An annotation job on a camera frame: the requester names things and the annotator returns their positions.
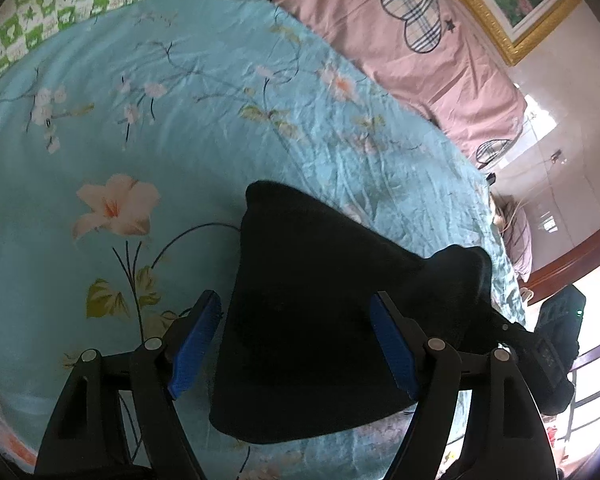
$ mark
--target gold picture frame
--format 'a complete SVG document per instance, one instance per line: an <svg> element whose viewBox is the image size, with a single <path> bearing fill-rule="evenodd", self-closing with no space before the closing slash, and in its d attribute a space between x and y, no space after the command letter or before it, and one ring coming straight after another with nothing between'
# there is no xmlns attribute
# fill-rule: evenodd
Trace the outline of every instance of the gold picture frame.
<svg viewBox="0 0 600 480"><path fill-rule="evenodd" d="M511 38L484 0L460 0L475 16L502 58L514 66L544 40L582 0L556 0L518 38Z"/></svg>

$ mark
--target blue floral bedsheet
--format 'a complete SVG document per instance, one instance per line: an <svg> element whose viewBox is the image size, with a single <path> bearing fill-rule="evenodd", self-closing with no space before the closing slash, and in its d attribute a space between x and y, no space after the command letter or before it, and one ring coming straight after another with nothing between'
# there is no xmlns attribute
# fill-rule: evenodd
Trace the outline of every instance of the blue floral bedsheet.
<svg viewBox="0 0 600 480"><path fill-rule="evenodd" d="M268 2L146 0L50 38L0 79L4 452L33 466L83 350L163 334L206 288L228 304L234 227L258 179L425 257L484 247L495 301L523 319L484 177L435 126ZM209 478L384 474L409 413L276 446L218 433L207 418L218 344L176 404ZM462 395L451 439L467 409Z"/></svg>

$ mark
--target blue rubber pad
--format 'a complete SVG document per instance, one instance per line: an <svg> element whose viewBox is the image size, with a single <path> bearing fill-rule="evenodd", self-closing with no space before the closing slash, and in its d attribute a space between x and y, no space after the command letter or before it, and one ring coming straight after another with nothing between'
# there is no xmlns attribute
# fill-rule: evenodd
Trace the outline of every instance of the blue rubber pad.
<svg viewBox="0 0 600 480"><path fill-rule="evenodd" d="M173 374L168 385L173 399L192 386L221 319L220 300L214 294L173 360Z"/></svg>
<svg viewBox="0 0 600 480"><path fill-rule="evenodd" d="M411 399L417 400L420 396L420 385L416 377L413 353L377 294L371 299L369 317L396 386L407 392Z"/></svg>

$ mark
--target picture frame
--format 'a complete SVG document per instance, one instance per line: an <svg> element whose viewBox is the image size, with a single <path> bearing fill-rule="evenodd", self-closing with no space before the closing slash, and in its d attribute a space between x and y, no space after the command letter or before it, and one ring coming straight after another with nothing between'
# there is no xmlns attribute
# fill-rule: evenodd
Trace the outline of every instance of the picture frame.
<svg viewBox="0 0 600 480"><path fill-rule="evenodd" d="M519 0L513 9L507 0L460 0L509 66L527 56L581 1Z"/></svg>

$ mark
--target peach lily flower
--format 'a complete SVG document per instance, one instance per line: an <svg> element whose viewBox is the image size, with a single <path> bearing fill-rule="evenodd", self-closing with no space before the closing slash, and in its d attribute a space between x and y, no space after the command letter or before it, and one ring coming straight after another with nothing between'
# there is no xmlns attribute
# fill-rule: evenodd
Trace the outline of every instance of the peach lily flower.
<svg viewBox="0 0 600 480"><path fill-rule="evenodd" d="M336 101L360 102L360 98L356 92L356 83L349 77L340 75L331 64L327 64L318 70L318 75L322 79L322 82L329 87L329 91Z"/></svg>
<svg viewBox="0 0 600 480"><path fill-rule="evenodd" d="M74 240L97 228L120 236L145 235L150 230L151 211L160 200L153 184L123 174L113 175L104 186L85 184L77 195L91 212L74 224Z"/></svg>

